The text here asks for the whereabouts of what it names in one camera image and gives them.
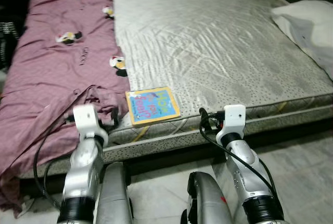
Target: white pillow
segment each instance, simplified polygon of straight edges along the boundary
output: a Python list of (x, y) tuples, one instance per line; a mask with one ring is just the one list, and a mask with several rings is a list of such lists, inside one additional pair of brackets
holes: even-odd
[(300, 1), (272, 9), (272, 18), (333, 80), (333, 4)]

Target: blue book cover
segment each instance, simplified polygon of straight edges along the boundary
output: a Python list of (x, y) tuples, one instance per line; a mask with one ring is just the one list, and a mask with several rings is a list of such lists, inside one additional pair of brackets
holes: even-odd
[(133, 125), (180, 116), (179, 108), (168, 87), (126, 92)]

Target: tiled floor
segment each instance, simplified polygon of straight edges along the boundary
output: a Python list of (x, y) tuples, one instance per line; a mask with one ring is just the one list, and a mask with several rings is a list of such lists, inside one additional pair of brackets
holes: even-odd
[[(325, 132), (256, 150), (275, 178), (286, 220), (290, 224), (333, 223), (333, 137)], [(230, 208), (236, 194), (224, 165), (213, 166)], [(132, 178), (129, 194), (134, 224), (178, 224), (187, 204), (190, 172), (214, 174), (210, 161), (199, 161), (155, 170)], [(56, 223), (58, 213), (42, 199), (15, 220), (12, 212), (0, 213), (1, 224)]]

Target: book cover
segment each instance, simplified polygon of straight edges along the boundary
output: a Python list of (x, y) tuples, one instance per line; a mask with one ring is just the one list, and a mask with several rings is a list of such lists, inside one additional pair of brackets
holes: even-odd
[(170, 88), (126, 92), (131, 122), (133, 125), (147, 124), (180, 116), (179, 108)]

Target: penguin print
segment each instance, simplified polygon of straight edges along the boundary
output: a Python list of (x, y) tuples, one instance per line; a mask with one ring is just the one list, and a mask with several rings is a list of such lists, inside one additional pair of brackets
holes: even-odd
[(102, 9), (102, 12), (106, 14), (105, 18), (106, 19), (114, 19), (114, 12), (112, 7), (106, 6)]
[(77, 33), (67, 32), (63, 35), (59, 35), (58, 37), (56, 37), (56, 42), (62, 42), (66, 45), (72, 45), (75, 41), (77, 41), (81, 37), (82, 37), (81, 32)]
[(117, 69), (116, 75), (127, 77), (124, 57), (112, 56), (112, 58), (110, 58), (110, 66)]

